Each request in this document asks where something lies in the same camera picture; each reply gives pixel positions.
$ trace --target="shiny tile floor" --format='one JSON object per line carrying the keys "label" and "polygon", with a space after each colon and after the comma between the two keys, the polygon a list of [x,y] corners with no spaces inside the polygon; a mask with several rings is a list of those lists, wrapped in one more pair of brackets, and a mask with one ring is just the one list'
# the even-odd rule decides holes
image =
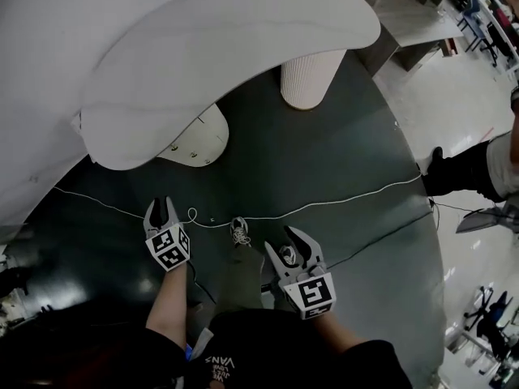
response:
{"label": "shiny tile floor", "polygon": [[[375,77],[423,169],[435,146],[453,156],[510,130],[513,123],[509,94],[517,85],[515,77],[500,74],[479,50],[465,53],[466,39],[457,43],[461,53],[457,56],[443,58],[438,52],[410,73],[390,62]],[[436,201],[467,209],[492,206],[468,191]],[[519,247],[514,246],[512,233],[495,227],[456,234],[465,214],[440,207],[438,236],[444,262],[447,338],[462,325],[463,312],[474,304],[480,285],[493,286],[498,296],[508,289],[509,294],[519,297]]]}

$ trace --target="person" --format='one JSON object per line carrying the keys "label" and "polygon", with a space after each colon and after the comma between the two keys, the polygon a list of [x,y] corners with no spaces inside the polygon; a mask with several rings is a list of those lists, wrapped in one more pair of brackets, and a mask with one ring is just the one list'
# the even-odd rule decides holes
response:
{"label": "person", "polygon": [[519,191],[519,88],[512,91],[512,130],[491,141],[479,143],[457,156],[444,158],[436,147],[427,175],[422,175],[428,196],[475,190],[499,203]]}
{"label": "person", "polygon": [[411,388],[390,343],[358,338],[331,312],[303,321],[284,298],[276,299],[274,310],[264,309],[264,257],[251,247],[243,218],[233,219],[230,231],[234,248],[214,317],[189,362],[186,264],[165,274],[146,322],[146,339],[154,341],[149,356],[161,357],[155,386],[181,379],[185,388]]}

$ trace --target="white desk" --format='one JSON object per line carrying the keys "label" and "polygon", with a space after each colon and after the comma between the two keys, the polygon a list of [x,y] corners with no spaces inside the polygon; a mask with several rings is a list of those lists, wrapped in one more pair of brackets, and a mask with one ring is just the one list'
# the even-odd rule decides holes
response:
{"label": "white desk", "polygon": [[416,0],[381,0],[375,13],[383,26],[379,40],[357,51],[371,76],[394,54],[410,71],[439,41],[463,36],[446,13]]}
{"label": "white desk", "polygon": [[301,56],[366,47],[379,34],[364,0],[173,0],[94,71],[81,110],[88,153],[109,169],[143,165],[253,76]]}
{"label": "white desk", "polygon": [[517,49],[513,45],[513,43],[508,38],[506,32],[503,30],[500,22],[495,18],[494,13],[487,5],[487,0],[478,0],[479,5],[481,7],[481,13],[488,19],[490,23],[492,23],[495,27],[495,30],[500,34],[501,38],[506,42],[510,51],[512,52],[513,58],[515,60],[515,64],[506,69],[505,73],[513,72],[519,69],[519,54],[517,54]]}

